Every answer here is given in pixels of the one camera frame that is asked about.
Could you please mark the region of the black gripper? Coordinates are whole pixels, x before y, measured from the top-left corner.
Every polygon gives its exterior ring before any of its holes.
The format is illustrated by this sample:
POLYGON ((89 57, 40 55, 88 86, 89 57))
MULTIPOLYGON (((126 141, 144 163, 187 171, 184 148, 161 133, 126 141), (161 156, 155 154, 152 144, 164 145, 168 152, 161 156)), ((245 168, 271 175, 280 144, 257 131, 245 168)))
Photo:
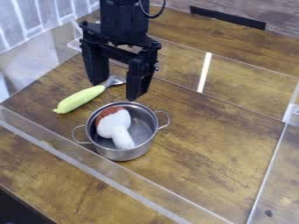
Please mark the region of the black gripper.
POLYGON ((78 27, 82 30, 81 56, 90 84, 96 86, 108 79, 108 59, 128 64, 125 98, 136 100, 149 89, 160 43, 146 35, 108 36, 101 30, 101 24, 86 21, 78 27))

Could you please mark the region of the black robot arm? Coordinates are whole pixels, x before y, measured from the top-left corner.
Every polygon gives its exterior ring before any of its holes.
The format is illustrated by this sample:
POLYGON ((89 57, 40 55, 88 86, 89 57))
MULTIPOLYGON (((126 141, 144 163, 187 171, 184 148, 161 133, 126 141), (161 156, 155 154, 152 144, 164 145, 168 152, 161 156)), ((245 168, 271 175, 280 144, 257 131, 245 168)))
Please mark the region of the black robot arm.
POLYGON ((128 65, 125 98, 129 101, 146 93, 159 69, 161 44, 146 36, 149 0, 98 0, 100 23, 81 21, 81 56, 88 80, 93 86, 109 77, 109 60, 128 65))

